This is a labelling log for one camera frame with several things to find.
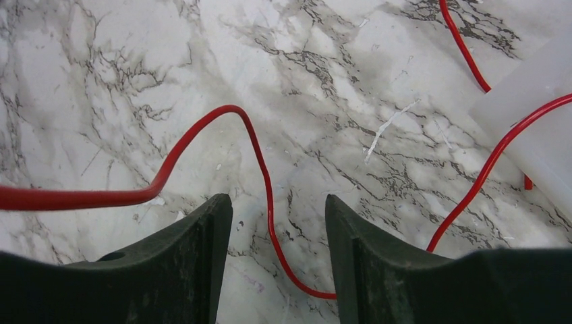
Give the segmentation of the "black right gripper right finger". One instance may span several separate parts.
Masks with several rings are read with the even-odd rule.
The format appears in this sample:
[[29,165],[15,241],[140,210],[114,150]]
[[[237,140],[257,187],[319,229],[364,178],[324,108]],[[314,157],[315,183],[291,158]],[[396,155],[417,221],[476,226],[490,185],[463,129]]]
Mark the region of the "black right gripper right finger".
[[570,323],[570,249],[448,259],[361,218],[335,195],[325,223],[342,323]]

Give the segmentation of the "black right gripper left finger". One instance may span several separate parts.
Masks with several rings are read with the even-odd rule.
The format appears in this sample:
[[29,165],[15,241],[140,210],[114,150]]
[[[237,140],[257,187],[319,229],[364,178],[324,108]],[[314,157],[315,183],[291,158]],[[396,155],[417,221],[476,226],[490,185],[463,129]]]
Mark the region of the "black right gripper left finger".
[[2,323],[215,323],[233,218],[216,194],[94,262],[1,253]]

